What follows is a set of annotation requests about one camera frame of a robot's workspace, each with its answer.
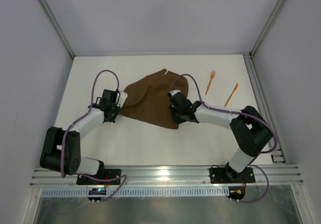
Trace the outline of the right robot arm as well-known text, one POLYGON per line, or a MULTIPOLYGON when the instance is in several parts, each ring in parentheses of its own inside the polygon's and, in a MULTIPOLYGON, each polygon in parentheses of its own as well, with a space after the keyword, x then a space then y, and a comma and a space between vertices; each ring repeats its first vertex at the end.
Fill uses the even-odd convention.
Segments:
POLYGON ((206 107, 199 100, 191 102, 179 90, 169 92, 168 97, 175 123, 212 124, 232 131, 238 149, 224 167, 212 165, 209 168, 212 184, 255 183, 253 168, 249 165, 259 156, 273 134, 254 107, 246 106, 237 111, 206 107))

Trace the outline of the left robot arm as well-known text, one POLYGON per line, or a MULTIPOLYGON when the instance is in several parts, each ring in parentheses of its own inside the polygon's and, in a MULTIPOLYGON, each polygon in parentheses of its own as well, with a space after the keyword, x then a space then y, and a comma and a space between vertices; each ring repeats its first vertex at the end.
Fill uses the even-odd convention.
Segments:
POLYGON ((127 97, 124 91, 105 89, 70 126, 48 128, 40 166, 60 172, 62 177, 78 174, 93 181, 106 180, 104 163, 81 155, 81 140, 99 125, 114 123, 127 97))

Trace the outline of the brown cloth napkin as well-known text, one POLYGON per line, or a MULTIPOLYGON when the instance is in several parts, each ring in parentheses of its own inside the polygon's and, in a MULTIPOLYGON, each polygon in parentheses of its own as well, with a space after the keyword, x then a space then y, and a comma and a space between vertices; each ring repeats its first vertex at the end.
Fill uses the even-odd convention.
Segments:
POLYGON ((174 122, 170 110, 169 89, 178 89, 184 95, 188 95, 189 84, 185 77, 179 77, 176 73, 162 69, 128 85, 124 90, 128 97, 120 114, 134 120, 177 130, 179 125, 174 122))

